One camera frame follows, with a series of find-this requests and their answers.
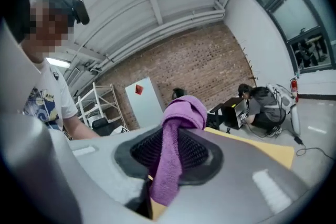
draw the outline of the pink towel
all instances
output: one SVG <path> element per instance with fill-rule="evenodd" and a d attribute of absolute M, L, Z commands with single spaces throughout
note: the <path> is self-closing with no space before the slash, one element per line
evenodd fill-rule
<path fill-rule="evenodd" d="M 161 158 L 150 193 L 159 204 L 168 206 L 179 192 L 182 165 L 177 144 L 178 128 L 204 129 L 206 116 L 204 105 L 191 95 L 175 99 L 164 111 Z"/>

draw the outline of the person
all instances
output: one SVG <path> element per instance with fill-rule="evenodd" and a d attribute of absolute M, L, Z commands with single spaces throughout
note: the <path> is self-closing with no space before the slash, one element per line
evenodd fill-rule
<path fill-rule="evenodd" d="M 239 97 L 248 100 L 248 117 L 246 123 L 266 130 L 267 135 L 281 133 L 281 124 L 284 122 L 286 112 L 281 108 L 267 108 L 277 105 L 276 99 L 266 87 L 253 88 L 247 84 L 238 87 Z"/>
<path fill-rule="evenodd" d="M 26 115 L 43 121 L 48 128 L 62 131 L 73 139 L 99 137 L 83 124 L 68 86 L 58 69 L 45 59 L 72 31 L 76 14 L 66 0 L 38 0 L 30 8 L 30 29 L 20 43 L 22 50 L 41 72 L 23 109 Z"/>

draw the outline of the graphic t-shirt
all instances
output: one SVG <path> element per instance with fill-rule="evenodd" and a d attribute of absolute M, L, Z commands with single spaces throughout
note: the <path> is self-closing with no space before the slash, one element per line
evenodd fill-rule
<path fill-rule="evenodd" d="M 41 79 L 32 89 L 24 113 L 43 121 L 48 128 L 62 131 L 63 119 L 77 113 L 68 86 L 59 70 L 50 67 L 46 59 L 35 66 L 41 72 Z M 54 77 L 54 72 L 58 73 L 58 80 Z"/>

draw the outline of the brick wall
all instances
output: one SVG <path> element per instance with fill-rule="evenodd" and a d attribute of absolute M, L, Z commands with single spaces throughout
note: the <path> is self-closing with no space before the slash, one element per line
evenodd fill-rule
<path fill-rule="evenodd" d="M 196 28 L 153 44 L 107 71 L 97 84 L 114 84 L 128 128 L 138 128 L 125 87 L 150 77 L 165 105 L 172 90 L 183 88 L 207 109 L 237 95 L 240 83 L 253 84 L 252 74 L 237 40 L 222 23 Z M 107 111 L 114 117 L 115 111 Z"/>

